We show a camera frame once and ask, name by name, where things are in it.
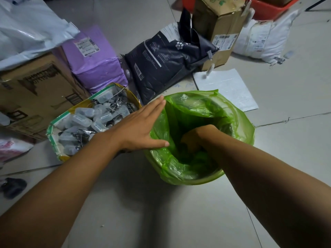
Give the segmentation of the white labelled parcel bag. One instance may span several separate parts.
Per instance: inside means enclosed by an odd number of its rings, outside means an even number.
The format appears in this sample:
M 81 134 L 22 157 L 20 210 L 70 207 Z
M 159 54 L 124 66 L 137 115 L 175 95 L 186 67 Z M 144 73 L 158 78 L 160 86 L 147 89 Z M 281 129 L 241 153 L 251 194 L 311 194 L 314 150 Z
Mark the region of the white labelled parcel bag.
M 287 10 L 275 21 L 251 19 L 238 35 L 233 53 L 277 64 L 276 59 L 284 50 L 292 24 L 299 15 L 297 8 Z

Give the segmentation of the person's left forearm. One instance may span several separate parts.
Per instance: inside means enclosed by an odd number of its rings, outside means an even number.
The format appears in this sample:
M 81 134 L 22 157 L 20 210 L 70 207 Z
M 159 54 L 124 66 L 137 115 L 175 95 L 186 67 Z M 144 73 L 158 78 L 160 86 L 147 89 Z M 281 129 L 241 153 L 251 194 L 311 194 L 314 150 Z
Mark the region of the person's left forearm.
M 0 216 L 0 248 L 61 248 L 100 173 L 123 149 L 98 133 Z

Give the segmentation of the white paper sheet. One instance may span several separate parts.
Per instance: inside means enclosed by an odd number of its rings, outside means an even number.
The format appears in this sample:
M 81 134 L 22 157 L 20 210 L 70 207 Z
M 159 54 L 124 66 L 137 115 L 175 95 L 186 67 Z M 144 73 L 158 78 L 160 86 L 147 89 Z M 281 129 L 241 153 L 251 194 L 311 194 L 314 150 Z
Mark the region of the white paper sheet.
M 243 112 L 258 109 L 258 104 L 236 69 L 227 71 L 206 71 L 193 74 L 196 87 L 200 91 L 218 90 L 232 104 Z

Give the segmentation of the person's right forearm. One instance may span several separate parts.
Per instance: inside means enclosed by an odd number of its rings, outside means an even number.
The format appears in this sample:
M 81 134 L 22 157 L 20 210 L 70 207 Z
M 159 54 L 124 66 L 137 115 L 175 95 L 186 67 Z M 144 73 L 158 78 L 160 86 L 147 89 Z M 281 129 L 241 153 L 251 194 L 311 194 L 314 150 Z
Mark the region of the person's right forearm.
M 331 187 L 274 156 L 203 127 L 238 196 L 280 248 L 331 248 Z

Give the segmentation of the black metal rod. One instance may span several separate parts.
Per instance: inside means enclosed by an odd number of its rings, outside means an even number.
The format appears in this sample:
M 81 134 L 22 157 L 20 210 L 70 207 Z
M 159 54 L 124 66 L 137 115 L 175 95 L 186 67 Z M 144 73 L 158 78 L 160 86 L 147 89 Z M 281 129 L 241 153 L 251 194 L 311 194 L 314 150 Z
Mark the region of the black metal rod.
M 308 8 L 305 9 L 305 12 L 311 11 L 312 8 L 315 8 L 316 6 L 320 5 L 321 3 L 325 2 L 326 0 L 319 0 L 316 3 L 312 4 Z

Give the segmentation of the purple plastic parcel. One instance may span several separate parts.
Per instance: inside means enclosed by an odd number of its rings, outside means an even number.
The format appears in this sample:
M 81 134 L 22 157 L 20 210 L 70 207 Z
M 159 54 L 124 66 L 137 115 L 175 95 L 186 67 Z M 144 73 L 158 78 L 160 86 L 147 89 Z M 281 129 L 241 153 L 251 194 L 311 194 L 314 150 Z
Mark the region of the purple plastic parcel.
M 71 72 L 91 95 L 111 83 L 128 86 L 120 60 L 98 25 L 82 30 L 62 49 Z

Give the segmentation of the tall brown cardboard box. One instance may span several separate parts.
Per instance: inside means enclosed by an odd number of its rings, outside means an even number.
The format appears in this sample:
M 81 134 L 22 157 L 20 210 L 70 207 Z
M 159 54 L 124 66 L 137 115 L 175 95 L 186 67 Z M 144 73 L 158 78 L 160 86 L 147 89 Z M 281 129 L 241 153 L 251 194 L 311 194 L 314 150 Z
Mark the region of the tall brown cardboard box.
M 252 0 L 195 0 L 193 28 L 210 41 L 218 51 L 207 60 L 202 71 L 225 65 L 234 44 L 251 12 Z

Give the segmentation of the red plastic basin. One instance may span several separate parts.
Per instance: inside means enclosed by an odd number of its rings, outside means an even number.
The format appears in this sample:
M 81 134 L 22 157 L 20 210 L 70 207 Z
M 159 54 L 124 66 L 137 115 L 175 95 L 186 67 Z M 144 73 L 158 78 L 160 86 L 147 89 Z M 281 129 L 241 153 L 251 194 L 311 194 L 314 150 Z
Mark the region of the red plastic basin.
M 276 20 L 299 0 L 180 0 L 175 8 L 190 12 L 195 21 L 214 22 L 226 16 L 239 20 Z

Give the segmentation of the large brown cardboard box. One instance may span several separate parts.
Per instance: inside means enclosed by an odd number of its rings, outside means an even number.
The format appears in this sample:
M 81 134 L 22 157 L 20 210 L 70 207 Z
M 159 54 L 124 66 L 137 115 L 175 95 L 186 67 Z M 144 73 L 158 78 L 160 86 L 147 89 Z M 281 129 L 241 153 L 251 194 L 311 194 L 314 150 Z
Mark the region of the large brown cardboard box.
M 34 139 L 46 139 L 52 120 L 89 97 L 61 47 L 0 71 L 0 112 L 11 120 L 5 128 Z

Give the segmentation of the dark crumpled cloth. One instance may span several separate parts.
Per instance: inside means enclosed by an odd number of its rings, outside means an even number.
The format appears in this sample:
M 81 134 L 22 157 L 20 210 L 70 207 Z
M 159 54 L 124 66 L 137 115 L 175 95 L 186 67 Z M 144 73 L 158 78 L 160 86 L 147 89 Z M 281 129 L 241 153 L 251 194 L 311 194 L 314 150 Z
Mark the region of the dark crumpled cloth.
M 0 178 L 0 194 L 3 197 L 12 200 L 20 195 L 27 187 L 27 182 L 24 179 L 16 178 Z

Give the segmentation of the green plastic trash bag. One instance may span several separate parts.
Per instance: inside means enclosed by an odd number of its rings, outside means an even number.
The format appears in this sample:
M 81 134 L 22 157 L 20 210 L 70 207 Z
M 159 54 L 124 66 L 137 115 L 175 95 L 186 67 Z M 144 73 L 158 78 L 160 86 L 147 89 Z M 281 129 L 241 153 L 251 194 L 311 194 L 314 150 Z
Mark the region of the green plastic trash bag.
M 169 142 L 169 147 L 150 150 L 161 174 L 181 181 L 202 179 L 221 170 L 205 150 L 194 154 L 181 143 L 182 136 L 204 125 L 242 142 L 254 144 L 254 126 L 245 113 L 214 91 L 186 91 L 164 97 L 167 101 L 150 136 Z

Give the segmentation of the pile of clear plastic tags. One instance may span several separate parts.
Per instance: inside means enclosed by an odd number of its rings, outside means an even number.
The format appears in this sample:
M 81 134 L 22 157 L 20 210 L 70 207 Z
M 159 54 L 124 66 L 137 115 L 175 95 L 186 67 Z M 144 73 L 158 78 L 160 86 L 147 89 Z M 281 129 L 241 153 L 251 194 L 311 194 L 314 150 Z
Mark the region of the pile of clear plastic tags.
M 59 135 L 64 153 L 69 157 L 81 150 L 96 133 L 105 132 L 138 108 L 125 91 L 108 91 L 92 100 L 91 108 L 78 107 Z

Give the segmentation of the black paw print bag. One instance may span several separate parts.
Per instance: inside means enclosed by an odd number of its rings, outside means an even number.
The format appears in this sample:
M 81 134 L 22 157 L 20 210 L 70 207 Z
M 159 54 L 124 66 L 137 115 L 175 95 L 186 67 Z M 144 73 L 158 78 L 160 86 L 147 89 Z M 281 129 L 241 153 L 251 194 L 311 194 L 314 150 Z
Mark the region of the black paw print bag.
M 142 103 L 147 104 L 211 60 L 217 50 L 192 27 L 191 14 L 184 8 L 179 22 L 140 43 L 124 59 Z

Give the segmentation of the grey-white poly mailer bag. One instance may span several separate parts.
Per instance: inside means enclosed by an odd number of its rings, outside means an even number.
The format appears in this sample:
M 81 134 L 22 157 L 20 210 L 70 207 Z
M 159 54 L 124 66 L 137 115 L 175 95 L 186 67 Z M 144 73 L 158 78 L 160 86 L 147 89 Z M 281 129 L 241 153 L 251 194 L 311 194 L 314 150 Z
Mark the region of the grey-white poly mailer bag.
M 73 39 L 80 31 L 44 0 L 0 0 L 0 71 L 14 69 Z

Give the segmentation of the person's left hand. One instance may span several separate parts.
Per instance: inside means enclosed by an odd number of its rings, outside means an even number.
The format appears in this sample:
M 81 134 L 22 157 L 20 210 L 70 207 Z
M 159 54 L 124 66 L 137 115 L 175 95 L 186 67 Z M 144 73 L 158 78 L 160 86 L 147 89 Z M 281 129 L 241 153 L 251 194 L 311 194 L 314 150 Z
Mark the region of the person's left hand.
M 113 150 L 135 151 L 144 149 L 143 139 L 151 138 L 150 132 L 165 105 L 166 100 L 161 95 L 106 131 Z

